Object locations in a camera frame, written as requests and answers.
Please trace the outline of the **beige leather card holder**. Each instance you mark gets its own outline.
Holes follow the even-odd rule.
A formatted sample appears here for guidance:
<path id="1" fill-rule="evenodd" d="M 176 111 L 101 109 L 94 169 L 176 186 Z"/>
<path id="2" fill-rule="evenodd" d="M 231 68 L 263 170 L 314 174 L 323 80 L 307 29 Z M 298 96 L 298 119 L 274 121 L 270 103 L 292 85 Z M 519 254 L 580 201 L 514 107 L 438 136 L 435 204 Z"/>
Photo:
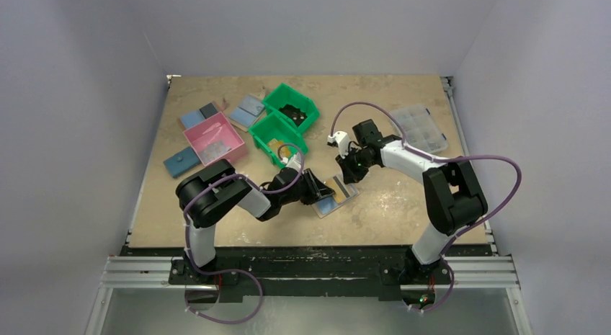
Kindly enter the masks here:
<path id="1" fill-rule="evenodd" d="M 345 184 L 343 176 L 336 174 L 324 181 L 324 185 L 334 193 L 330 197 L 325 197 L 312 205 L 319 218 L 330 215 L 341 206 L 346 205 L 350 200 L 356 198 L 360 191 L 353 184 Z"/>

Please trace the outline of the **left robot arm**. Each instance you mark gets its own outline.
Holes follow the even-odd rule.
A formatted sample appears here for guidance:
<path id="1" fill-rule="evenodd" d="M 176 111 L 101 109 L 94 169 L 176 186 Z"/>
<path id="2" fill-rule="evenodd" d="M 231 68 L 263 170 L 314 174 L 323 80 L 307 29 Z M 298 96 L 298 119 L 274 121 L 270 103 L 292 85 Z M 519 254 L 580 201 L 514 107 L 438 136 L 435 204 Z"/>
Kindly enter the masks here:
<path id="1" fill-rule="evenodd" d="M 215 228 L 235 207 L 265 222 L 278 215 L 284 205 L 293 202 L 313 205 L 335 195 L 332 188 L 298 161 L 291 161 L 271 181 L 258 185 L 237 173 L 224 158 L 184 179 L 175 193 L 187 226 L 184 248 L 184 257 L 189 261 L 187 275 L 198 284 L 214 277 Z"/>

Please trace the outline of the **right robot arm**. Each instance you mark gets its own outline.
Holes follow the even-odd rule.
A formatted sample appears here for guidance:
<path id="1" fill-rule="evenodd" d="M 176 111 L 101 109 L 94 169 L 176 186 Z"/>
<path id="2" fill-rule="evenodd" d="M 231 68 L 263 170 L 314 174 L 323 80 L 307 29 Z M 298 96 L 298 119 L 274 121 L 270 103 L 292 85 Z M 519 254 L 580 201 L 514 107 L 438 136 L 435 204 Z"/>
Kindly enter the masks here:
<path id="1" fill-rule="evenodd" d="M 327 138 L 346 184 L 360 182 L 370 167 L 401 172 L 420 183 L 429 225 L 406 251 L 403 268 L 390 273 L 395 282 L 422 282 L 440 265 L 446 245 L 458 232 L 488 211 L 477 176 L 468 161 L 438 161 L 436 156 L 411 149 L 397 135 L 383 135 L 372 120 L 353 128 L 355 141 L 344 131 Z"/>

